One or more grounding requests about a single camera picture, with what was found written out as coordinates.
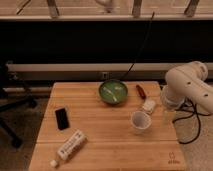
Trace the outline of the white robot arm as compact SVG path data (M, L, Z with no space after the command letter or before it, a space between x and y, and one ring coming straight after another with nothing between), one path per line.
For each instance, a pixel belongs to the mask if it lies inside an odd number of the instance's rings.
M170 124L186 98L213 114L213 87L205 83L207 66L200 61L189 62L170 69L165 74L166 85L160 99L163 105L163 123Z

